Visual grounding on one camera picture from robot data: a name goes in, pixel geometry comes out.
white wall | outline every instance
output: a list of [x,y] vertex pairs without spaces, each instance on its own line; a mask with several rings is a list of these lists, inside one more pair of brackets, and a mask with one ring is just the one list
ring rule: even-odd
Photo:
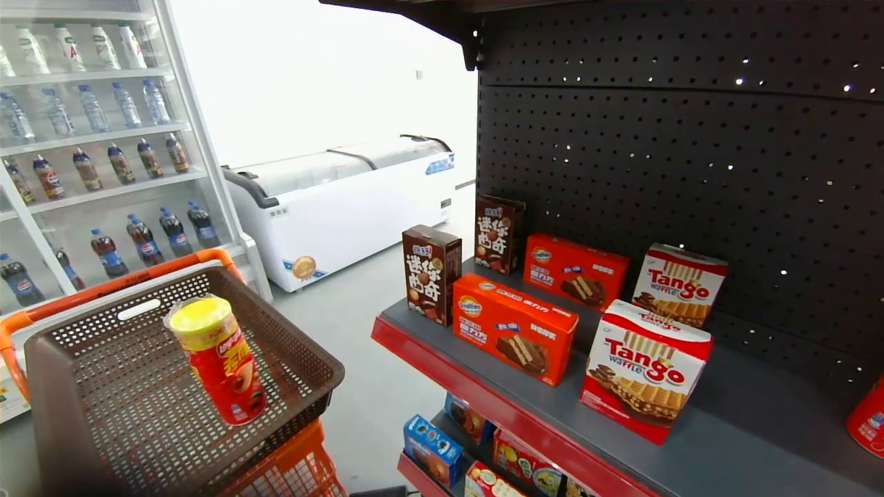
[[317,0],[171,6],[221,164],[427,134],[454,149],[459,183],[476,177],[476,73],[458,44],[395,14]]

brown basket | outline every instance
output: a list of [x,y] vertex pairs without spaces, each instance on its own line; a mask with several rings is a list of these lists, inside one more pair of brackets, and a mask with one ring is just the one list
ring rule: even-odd
[[[254,421],[230,426],[163,326],[179,301],[230,301],[268,396]],[[160,301],[126,321],[121,310]],[[37,333],[25,345],[34,432],[49,493],[221,493],[317,419],[344,367],[221,267],[170,279]]]

blue snack box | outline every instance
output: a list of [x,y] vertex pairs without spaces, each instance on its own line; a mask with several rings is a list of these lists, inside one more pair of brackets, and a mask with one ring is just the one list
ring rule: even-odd
[[451,487],[463,473],[463,448],[419,414],[405,423],[405,453],[439,483]]

snack package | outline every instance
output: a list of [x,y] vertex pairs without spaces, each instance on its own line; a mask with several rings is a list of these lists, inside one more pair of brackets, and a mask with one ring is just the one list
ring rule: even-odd
[[463,448],[421,415],[405,423],[405,453],[439,483],[451,487],[461,479]]
[[700,328],[728,274],[728,263],[654,243],[644,256],[632,303]]
[[451,285],[461,276],[461,239],[424,225],[402,233],[408,307],[442,326],[451,324]]
[[225,422],[245,424],[261,414],[267,395],[257,361],[227,300],[206,294],[178,302],[163,324]]
[[546,233],[525,249],[525,281],[598,310],[619,298],[627,268],[628,257]]
[[478,274],[454,283],[454,334],[556,386],[565,375],[577,315]]
[[468,403],[451,395],[451,392],[445,397],[445,413],[469,433],[476,443],[481,444],[492,439],[494,424],[475,412]]
[[660,445],[712,349],[703,330],[614,301],[598,322],[580,401]]
[[494,462],[549,497],[559,493],[561,472],[534,449],[503,430],[494,433]]
[[476,197],[476,264],[511,274],[524,251],[525,202]]
[[503,478],[479,461],[467,470],[463,497],[525,497]]

red shelf edge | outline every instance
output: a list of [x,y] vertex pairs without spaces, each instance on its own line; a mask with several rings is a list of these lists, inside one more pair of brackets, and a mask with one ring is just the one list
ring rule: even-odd
[[[459,369],[457,364],[448,360],[436,349],[414,340],[410,334],[404,333],[382,317],[375,319],[371,338],[445,390],[469,402],[476,411],[535,448],[546,459],[560,466],[570,477],[584,483],[599,495],[658,497],[643,484],[629,478],[598,455],[574,443],[543,420],[522,410],[518,404],[483,384],[470,371]],[[406,455],[403,454],[402,457],[414,466]],[[447,495],[435,482],[432,483],[442,492],[433,495]]]

